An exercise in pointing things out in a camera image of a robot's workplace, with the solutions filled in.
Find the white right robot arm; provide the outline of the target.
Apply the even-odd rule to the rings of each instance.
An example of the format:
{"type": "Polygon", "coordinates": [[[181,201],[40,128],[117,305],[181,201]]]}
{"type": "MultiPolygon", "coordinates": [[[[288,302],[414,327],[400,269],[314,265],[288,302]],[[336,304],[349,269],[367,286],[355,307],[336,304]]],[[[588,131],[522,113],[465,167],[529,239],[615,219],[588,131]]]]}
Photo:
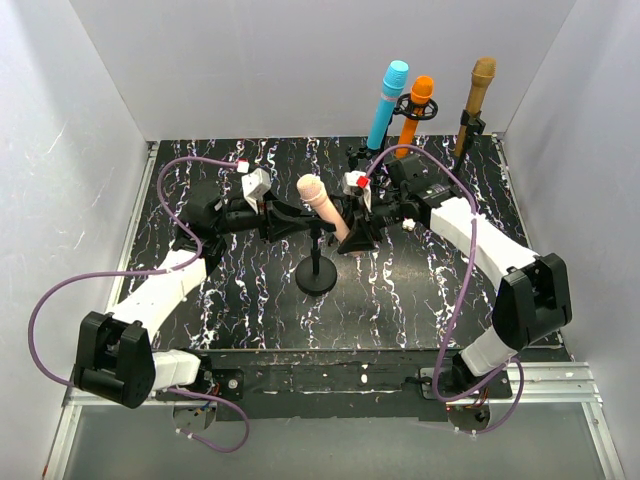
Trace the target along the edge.
{"type": "Polygon", "coordinates": [[[339,250],[371,250],[384,228],[420,223],[468,254],[470,266],[491,281],[490,327],[454,355],[449,369],[436,366],[432,375],[434,397],[454,401],[485,387],[518,353],[571,321],[568,272],[557,254],[540,255],[494,227],[456,177],[441,184],[414,174],[410,168],[418,161],[409,155],[388,163],[390,184],[380,199],[371,193],[372,173],[343,176],[339,250]]]}

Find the blue toy microphone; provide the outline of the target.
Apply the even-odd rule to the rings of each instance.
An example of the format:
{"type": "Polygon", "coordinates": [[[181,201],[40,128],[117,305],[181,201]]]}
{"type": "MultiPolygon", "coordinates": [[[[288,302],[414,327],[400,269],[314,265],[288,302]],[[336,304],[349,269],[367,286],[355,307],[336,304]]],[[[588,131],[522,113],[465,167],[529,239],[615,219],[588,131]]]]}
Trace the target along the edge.
{"type": "Polygon", "coordinates": [[[406,86],[408,74],[409,65],[403,60],[393,60],[387,67],[367,138],[368,149],[379,150],[381,148],[396,102],[406,86]]]}

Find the orange toy microphone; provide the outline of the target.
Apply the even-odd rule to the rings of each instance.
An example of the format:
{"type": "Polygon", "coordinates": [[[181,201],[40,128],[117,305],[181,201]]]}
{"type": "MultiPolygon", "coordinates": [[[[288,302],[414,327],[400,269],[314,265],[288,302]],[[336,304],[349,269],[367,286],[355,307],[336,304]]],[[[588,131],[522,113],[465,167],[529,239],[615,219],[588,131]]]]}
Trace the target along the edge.
{"type": "Polygon", "coordinates": [[[416,78],[410,89],[403,111],[407,112],[404,125],[398,139],[399,144],[411,144],[418,123],[428,109],[434,91],[434,80],[426,75],[416,78]]]}

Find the black round-base clamp stand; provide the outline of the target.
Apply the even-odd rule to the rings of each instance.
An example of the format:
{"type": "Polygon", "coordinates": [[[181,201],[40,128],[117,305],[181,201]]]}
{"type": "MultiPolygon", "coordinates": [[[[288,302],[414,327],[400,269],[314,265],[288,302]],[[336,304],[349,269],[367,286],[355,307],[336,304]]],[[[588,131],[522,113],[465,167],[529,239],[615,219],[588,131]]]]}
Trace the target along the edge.
{"type": "Polygon", "coordinates": [[[484,133],[486,122],[481,118],[481,114],[481,111],[471,113],[464,110],[462,112],[460,129],[454,148],[455,163],[452,168],[452,173],[456,177],[459,176],[466,156],[473,147],[476,138],[484,133]]]}

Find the black small tripod stand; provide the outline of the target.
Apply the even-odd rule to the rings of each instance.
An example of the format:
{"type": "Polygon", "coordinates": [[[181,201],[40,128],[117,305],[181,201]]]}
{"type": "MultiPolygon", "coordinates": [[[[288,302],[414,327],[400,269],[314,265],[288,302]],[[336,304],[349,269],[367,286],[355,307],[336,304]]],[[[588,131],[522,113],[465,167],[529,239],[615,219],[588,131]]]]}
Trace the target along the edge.
{"type": "MultiPolygon", "coordinates": [[[[375,190],[374,180],[375,180],[376,173],[373,172],[371,174],[368,174],[367,169],[373,164],[375,158],[380,153],[372,153],[366,148],[366,146],[359,147],[359,148],[348,147],[346,151],[348,169],[345,173],[353,170],[362,171],[362,172],[365,172],[366,176],[369,177],[371,180],[371,191],[372,191],[371,210],[374,207],[374,190],[375,190]]],[[[343,175],[340,177],[339,191],[336,193],[329,193],[329,195],[331,198],[337,195],[341,195],[344,197],[343,205],[340,206],[340,204],[336,202],[336,206],[338,207],[338,210],[342,213],[342,216],[350,230],[353,223],[353,219],[354,219],[354,211],[359,206],[364,206],[364,203],[361,198],[348,196],[343,193],[342,186],[341,186],[341,180],[343,175]]]]}

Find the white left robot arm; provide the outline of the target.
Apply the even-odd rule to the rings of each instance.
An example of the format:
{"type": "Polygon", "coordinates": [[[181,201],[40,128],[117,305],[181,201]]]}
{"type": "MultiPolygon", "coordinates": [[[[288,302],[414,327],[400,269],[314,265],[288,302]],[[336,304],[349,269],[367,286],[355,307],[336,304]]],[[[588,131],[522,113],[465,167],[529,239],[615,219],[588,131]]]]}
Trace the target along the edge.
{"type": "Polygon", "coordinates": [[[76,388],[128,408],[153,391],[184,386],[204,393],[211,362],[188,349],[155,352],[151,343],[179,303],[217,268],[226,235],[255,230],[276,242],[308,230],[318,216],[266,192],[255,206],[241,194],[224,199],[213,181],[195,185],[179,216],[183,226],[160,267],[107,313],[81,322],[73,369],[76,388]]]}

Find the gold toy microphone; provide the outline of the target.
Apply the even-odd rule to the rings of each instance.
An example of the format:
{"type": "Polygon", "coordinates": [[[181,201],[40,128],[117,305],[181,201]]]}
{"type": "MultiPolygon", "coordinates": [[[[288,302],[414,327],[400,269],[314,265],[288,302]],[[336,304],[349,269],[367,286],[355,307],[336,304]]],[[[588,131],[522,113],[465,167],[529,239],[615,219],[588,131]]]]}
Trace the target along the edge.
{"type": "Polygon", "coordinates": [[[494,57],[480,57],[471,71],[471,87],[463,114],[461,115],[460,128],[454,149],[454,155],[462,156],[465,135],[468,122],[475,119],[482,110],[482,104],[487,90],[496,75],[497,60],[494,57]]]}

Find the black tripod shock-mount stand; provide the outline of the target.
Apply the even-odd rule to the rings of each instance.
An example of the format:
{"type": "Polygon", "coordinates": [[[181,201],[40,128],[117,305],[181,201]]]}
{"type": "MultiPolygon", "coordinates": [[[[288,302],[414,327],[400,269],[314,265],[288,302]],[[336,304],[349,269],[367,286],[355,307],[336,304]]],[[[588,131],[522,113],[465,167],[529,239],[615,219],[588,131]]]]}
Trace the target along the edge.
{"type": "Polygon", "coordinates": [[[417,126],[422,121],[433,120],[439,107],[437,103],[428,98],[423,103],[416,103],[413,94],[403,94],[395,98],[395,105],[391,106],[392,99],[382,96],[374,121],[366,141],[366,148],[372,153],[380,153],[386,145],[388,130],[396,116],[405,118],[405,125],[401,131],[398,144],[402,150],[407,151],[408,145],[413,141],[417,126]]]}

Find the pink toy microphone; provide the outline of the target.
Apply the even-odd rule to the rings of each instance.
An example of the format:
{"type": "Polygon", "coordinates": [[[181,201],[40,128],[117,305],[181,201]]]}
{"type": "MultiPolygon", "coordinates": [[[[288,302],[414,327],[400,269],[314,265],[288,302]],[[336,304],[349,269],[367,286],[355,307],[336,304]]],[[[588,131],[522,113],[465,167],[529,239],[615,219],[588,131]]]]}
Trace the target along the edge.
{"type": "Polygon", "coordinates": [[[344,197],[337,195],[331,198],[324,182],[319,176],[313,174],[305,174],[300,177],[296,188],[304,203],[310,206],[322,220],[335,226],[334,236],[339,243],[342,243],[350,230],[342,213],[338,210],[336,202],[342,206],[344,197]]]}

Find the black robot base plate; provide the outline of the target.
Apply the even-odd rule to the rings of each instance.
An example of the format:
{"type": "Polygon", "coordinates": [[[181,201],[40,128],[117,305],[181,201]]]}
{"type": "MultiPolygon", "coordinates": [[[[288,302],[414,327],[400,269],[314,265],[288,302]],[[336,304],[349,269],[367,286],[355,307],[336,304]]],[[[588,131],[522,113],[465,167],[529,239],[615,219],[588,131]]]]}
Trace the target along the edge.
{"type": "Polygon", "coordinates": [[[234,403],[252,420],[414,418],[448,420],[417,379],[435,366],[427,350],[200,350],[215,370],[239,372],[234,403]]]}

